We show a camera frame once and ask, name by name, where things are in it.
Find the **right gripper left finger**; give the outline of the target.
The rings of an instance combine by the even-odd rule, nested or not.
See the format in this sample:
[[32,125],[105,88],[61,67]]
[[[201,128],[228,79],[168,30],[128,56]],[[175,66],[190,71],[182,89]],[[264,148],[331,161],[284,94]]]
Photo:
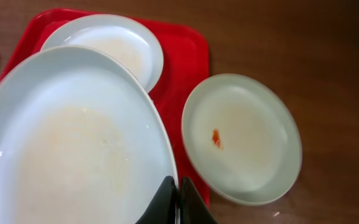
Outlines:
[[136,224],[175,224],[176,193],[174,178],[166,176]]

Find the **light blue plate bottom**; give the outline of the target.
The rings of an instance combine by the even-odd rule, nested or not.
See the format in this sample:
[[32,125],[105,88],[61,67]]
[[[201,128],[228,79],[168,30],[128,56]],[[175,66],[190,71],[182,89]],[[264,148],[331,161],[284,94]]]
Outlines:
[[159,113],[115,59],[53,47],[0,82],[0,223],[134,223],[167,176]]

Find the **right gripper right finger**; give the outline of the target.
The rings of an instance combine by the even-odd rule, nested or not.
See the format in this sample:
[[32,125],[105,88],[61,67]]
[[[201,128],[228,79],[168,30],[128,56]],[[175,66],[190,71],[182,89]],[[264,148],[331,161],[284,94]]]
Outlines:
[[218,224],[189,177],[183,177],[180,183],[180,223]]

